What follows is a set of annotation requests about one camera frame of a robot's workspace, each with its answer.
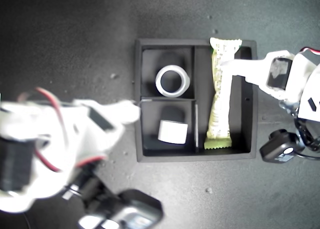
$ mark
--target tape roll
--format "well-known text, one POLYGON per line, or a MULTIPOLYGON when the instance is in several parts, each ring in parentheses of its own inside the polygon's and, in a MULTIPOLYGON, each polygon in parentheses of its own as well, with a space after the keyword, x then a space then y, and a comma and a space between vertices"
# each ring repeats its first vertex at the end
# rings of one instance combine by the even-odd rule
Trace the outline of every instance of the tape roll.
POLYGON ((180 97, 190 86, 190 78, 188 77, 186 71, 178 65, 167 65, 163 67, 155 77, 155 86, 157 90, 168 98, 177 98, 180 97), (166 91, 162 84, 161 79, 166 72, 176 72, 181 78, 181 86, 177 91, 169 92, 166 91))

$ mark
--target dark table surface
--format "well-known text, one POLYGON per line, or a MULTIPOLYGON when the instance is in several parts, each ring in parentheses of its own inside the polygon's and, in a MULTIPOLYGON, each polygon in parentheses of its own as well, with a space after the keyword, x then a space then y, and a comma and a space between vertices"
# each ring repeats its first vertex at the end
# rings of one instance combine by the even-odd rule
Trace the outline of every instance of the dark table surface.
MULTIPOLYGON (((132 99, 136 38, 256 40, 261 59, 320 48, 319 9, 319 0, 0 0, 1 96, 41 86, 67 101, 132 99)), ((293 130, 292 119, 260 91, 257 148, 278 128, 293 130)), ((133 126, 110 157, 100 176, 112 190, 136 188, 163 202, 157 229, 320 229, 317 161, 268 164, 257 153, 137 163, 133 126)), ((73 229, 82 213, 78 200, 53 197, 27 216, 33 229, 73 229)), ((1 228, 13 222, 24 228, 21 215, 1 214, 1 228)))

